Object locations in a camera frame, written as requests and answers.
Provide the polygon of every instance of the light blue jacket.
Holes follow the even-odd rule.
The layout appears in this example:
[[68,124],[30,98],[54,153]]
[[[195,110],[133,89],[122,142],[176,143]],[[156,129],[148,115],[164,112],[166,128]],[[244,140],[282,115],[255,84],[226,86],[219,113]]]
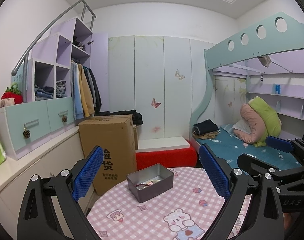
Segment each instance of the light blue jacket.
[[81,102],[81,95],[79,93],[79,79],[76,71],[79,71],[76,63],[71,63],[71,89],[73,91],[73,114],[74,119],[84,118],[84,112]]

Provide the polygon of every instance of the cardboard box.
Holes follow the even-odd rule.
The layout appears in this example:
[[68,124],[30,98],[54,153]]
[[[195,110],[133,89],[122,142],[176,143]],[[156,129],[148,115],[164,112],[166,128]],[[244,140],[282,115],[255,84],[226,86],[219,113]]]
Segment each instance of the cardboard box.
[[138,141],[137,141],[137,126],[133,125],[134,130],[134,143],[135,143],[135,149],[138,150]]
[[137,171],[131,115],[96,116],[79,123],[79,135],[87,157],[95,146],[104,150],[104,160],[93,180],[102,196]]

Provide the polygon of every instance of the metal tin box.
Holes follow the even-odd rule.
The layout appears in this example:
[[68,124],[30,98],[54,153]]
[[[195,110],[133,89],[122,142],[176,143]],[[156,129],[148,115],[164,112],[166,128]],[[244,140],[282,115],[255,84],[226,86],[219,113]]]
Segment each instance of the metal tin box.
[[[137,201],[143,203],[171,189],[173,187],[173,175],[173,172],[158,163],[127,175],[127,184]],[[160,181],[141,190],[135,187],[136,184],[146,183],[153,179],[159,179]]]

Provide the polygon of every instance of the round table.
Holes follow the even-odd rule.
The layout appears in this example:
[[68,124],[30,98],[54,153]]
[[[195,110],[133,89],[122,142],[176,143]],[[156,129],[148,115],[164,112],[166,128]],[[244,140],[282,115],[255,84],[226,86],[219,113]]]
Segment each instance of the round table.
[[[204,169],[171,168],[173,188],[139,203],[123,181],[99,198],[87,219],[106,240],[200,239],[219,213],[224,198],[218,196]],[[251,196],[246,196],[229,237],[244,221]]]

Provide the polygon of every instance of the blue bed sheet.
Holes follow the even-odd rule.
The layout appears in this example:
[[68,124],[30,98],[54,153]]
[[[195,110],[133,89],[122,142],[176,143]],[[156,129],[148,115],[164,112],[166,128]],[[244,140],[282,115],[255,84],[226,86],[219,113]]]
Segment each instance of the blue bed sheet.
[[236,161],[238,156],[243,153],[277,166],[279,170],[301,166],[290,153],[278,151],[268,146],[257,148],[235,138],[223,129],[220,129],[220,134],[215,139],[196,139],[196,141],[201,145],[206,143],[217,157],[225,159],[232,168],[238,168]]

